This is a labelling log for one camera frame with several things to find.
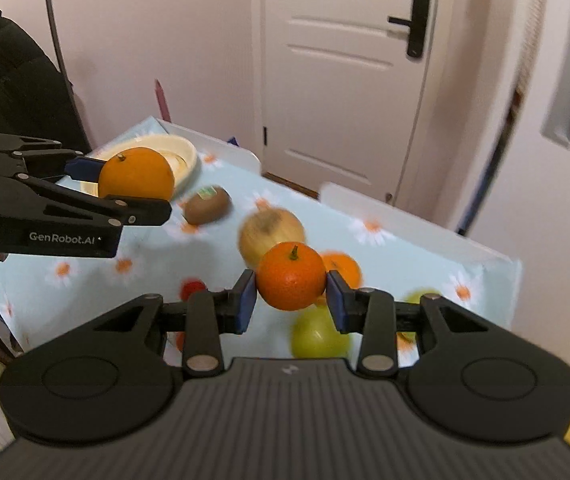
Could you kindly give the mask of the small tangerine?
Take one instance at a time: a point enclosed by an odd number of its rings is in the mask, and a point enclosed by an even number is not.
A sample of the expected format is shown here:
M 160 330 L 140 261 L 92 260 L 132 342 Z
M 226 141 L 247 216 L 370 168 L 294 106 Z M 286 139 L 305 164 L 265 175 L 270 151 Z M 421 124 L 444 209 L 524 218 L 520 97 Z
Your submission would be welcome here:
M 325 291 L 326 270 L 321 256 L 298 242 L 283 242 L 271 248 L 256 269 L 256 284 L 262 299 L 281 311 L 311 306 Z

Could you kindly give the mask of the white chair back left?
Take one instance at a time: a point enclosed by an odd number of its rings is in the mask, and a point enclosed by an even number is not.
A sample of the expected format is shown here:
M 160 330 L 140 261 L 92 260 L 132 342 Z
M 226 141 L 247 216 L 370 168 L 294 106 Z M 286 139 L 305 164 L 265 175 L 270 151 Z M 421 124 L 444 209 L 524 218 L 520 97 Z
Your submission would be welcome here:
M 174 136 L 183 136 L 183 138 L 189 140 L 197 151 L 217 155 L 223 162 L 229 162 L 253 174 L 261 174 L 261 162 L 253 152 L 213 136 L 207 136 L 207 134 L 174 125 L 172 122 L 166 122 L 162 119 L 158 119 L 158 122 L 167 133 L 174 134 Z

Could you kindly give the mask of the white panel door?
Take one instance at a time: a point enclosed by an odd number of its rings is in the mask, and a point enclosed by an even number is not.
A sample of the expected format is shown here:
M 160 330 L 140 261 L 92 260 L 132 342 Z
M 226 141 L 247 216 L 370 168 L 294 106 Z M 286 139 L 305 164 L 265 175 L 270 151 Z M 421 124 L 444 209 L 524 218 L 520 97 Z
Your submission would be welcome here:
M 263 0 L 264 167 L 305 188 L 334 182 L 391 202 L 409 157 L 425 49 L 407 56 L 412 0 Z

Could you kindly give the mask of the red cherry tomato upper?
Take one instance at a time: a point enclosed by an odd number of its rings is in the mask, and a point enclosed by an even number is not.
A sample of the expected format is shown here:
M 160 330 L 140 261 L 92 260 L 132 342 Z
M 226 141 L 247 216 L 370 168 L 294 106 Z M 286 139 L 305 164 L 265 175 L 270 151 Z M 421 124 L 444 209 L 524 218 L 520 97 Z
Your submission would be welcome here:
M 207 285 L 203 281 L 198 280 L 198 278 L 186 278 L 180 287 L 180 299 L 187 301 L 195 292 L 201 292 L 206 289 Z

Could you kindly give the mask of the large front orange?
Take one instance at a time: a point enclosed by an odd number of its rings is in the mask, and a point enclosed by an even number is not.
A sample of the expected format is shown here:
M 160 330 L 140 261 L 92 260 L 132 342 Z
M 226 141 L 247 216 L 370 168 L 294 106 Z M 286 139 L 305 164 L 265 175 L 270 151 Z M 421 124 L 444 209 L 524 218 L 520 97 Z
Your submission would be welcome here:
M 102 166 L 97 193 L 99 198 L 126 196 L 171 200 L 174 175 L 160 153 L 151 148 L 128 148 Z

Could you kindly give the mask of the green apple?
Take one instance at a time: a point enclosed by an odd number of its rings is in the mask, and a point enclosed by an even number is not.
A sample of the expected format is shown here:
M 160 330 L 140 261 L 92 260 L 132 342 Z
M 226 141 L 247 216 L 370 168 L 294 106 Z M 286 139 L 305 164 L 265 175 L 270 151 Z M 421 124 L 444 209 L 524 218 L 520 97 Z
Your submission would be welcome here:
M 351 349 L 350 337 L 336 330 L 327 307 L 303 310 L 291 326 L 289 342 L 295 359 L 347 358 Z
M 408 304 L 419 304 L 421 302 L 421 297 L 424 295 L 442 296 L 442 292 L 439 292 L 436 288 L 419 288 L 405 294 L 401 298 L 401 301 L 407 302 Z M 399 336 L 405 341 L 415 341 L 415 333 L 401 332 Z

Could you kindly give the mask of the cream oval duck plate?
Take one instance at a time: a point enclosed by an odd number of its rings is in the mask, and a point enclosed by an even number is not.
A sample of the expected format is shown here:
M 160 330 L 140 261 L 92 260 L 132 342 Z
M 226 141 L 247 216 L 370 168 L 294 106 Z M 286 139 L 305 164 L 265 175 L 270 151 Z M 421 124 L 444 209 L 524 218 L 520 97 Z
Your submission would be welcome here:
M 148 136 L 136 136 L 133 139 L 117 141 L 114 145 L 99 148 L 91 154 L 91 157 L 106 162 L 119 151 L 127 148 L 151 148 L 163 155 L 174 177 L 172 197 L 177 197 L 189 184 L 189 180 L 199 165 L 194 144 L 183 136 L 172 136 L 168 133 L 153 133 Z

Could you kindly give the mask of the white wardrobe sliding door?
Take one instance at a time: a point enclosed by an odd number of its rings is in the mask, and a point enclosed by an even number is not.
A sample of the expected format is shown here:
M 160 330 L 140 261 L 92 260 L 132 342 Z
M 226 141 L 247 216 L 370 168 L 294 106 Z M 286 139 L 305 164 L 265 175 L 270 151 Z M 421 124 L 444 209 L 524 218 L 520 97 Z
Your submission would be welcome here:
M 512 330 L 570 364 L 570 0 L 546 2 L 527 96 L 471 237 L 520 259 Z

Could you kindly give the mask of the black clothes rack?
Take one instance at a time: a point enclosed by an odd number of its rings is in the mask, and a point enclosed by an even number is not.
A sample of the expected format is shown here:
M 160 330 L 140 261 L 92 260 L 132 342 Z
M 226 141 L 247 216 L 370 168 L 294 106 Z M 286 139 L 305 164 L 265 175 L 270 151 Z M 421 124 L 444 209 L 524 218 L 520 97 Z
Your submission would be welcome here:
M 74 112 L 82 125 L 79 110 L 76 107 L 76 97 L 73 94 L 72 83 L 69 80 L 66 66 L 64 66 L 64 60 L 62 59 L 53 0 L 32 1 L 28 9 L 28 15 L 25 18 L 20 18 L 20 16 L 7 11 L 4 6 L 0 6 L 0 12 L 2 12 L 4 18 L 8 18 L 8 20 L 21 27 L 40 46 L 58 69 L 58 72 L 64 77 L 64 83 L 72 101 Z

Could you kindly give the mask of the orange behind green apple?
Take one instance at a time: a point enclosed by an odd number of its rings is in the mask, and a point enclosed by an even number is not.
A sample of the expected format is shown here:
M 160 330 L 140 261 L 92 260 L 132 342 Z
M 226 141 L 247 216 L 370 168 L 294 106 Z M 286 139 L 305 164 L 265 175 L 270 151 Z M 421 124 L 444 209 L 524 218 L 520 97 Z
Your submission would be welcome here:
M 363 276 L 358 262 L 344 252 L 321 252 L 325 271 L 337 271 L 352 289 L 360 288 Z

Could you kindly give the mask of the brown kiwi with sticker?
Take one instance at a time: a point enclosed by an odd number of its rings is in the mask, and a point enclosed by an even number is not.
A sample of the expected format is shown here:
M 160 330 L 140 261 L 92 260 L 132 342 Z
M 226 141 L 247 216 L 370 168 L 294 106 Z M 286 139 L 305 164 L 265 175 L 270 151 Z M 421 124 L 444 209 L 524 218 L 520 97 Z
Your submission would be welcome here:
M 183 217 L 192 226 L 201 226 L 225 217 L 232 208 L 231 196 L 218 185 L 197 190 L 184 204 Z

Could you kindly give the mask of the black coat on rack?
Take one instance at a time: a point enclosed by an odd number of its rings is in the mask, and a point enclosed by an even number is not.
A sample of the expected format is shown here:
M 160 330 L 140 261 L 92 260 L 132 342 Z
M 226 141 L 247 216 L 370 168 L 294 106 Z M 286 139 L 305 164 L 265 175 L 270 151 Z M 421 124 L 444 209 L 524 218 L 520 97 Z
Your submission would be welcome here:
M 0 133 L 56 140 L 87 153 L 64 77 L 40 46 L 0 12 Z

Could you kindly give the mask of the large yellow-red apple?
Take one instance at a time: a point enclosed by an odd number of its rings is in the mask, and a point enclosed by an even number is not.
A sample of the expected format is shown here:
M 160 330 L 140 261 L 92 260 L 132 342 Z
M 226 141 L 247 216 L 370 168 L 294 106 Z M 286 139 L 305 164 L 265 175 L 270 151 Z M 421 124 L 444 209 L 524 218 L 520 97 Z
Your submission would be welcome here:
M 306 241 L 300 220 L 283 208 L 267 208 L 247 216 L 239 228 L 237 247 L 246 266 L 254 269 L 275 245 Z

